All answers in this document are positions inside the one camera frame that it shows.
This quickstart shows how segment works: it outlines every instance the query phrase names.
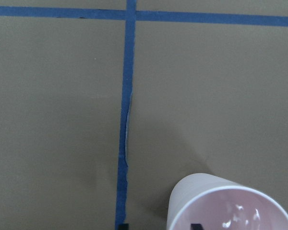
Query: gray floor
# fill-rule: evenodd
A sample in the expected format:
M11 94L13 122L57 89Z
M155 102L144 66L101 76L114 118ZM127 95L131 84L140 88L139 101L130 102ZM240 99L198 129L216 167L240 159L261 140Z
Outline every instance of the gray floor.
M0 17L0 230L114 229L124 22Z
M165 229L171 189L196 172L288 211L288 28L137 22L133 85L132 228Z
M0 5L124 9L125 1ZM138 1L138 10L288 16L288 1ZM0 17L0 230L114 229L124 21ZM206 172L288 212L288 28L137 22L127 219L165 229Z

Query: tape strip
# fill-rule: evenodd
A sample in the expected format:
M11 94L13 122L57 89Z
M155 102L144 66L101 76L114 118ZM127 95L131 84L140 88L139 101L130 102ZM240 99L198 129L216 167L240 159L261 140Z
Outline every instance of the tape strip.
M267 25L267 26L288 27L288 17L281 17L281 16L137 11L136 17L138 21L220 23L220 24Z
M125 20L125 11L0 6L0 16Z
M136 21L135 12L136 0L127 0L115 229L118 229L118 225L124 223L126 218L126 200L128 187L127 139L128 120L132 98L132 75Z

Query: blue tape line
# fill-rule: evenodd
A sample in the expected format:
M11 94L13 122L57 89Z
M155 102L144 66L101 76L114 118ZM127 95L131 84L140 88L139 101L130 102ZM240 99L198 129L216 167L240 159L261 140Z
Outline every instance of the blue tape line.
M125 11L0 6L0 16L125 20Z
M132 96L132 75L133 75L135 21L136 21L135 12L136 12L136 0L127 0L115 229L118 228L119 224L124 223L126 218L126 200L127 200L127 187L128 187L128 181L127 181L128 164L126 155L127 155L128 120L129 120L129 111Z
M165 11L137 11L138 21L184 22L184 23L221 23L243 25L268 25L288 27L288 17L261 16L223 13L188 13Z

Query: cup rim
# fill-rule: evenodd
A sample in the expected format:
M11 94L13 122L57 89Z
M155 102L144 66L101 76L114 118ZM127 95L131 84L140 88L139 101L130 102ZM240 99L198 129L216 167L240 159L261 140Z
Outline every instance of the cup rim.
M268 201L270 201L271 203L273 203L286 217L287 221L288 221L288 213L281 207L281 205L279 203L277 203L273 198L271 198L270 196L264 194L263 192L260 192L256 189L253 188L249 188L249 187L245 187L243 185L223 185L223 186L219 186L219 187L215 187L215 188L211 188L208 189L204 192L201 192L200 194L196 195L195 197L193 197L191 200L189 200L177 213L177 215L174 217L171 225L169 226L168 230L173 230L174 226L177 222L177 220L180 218L180 216L182 215L182 213L184 212L184 210L191 204L193 203L195 200L209 194L209 193L213 193L216 191L221 191L221 190L242 190L242 191L247 191L247 192L252 192L254 194L260 195L261 197L267 199Z

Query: white plastic cup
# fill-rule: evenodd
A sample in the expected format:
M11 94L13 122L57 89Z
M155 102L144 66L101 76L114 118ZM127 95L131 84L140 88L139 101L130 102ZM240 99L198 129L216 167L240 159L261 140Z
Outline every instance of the white plastic cup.
M167 230L288 230L287 212L255 189L206 173L180 180L168 206Z

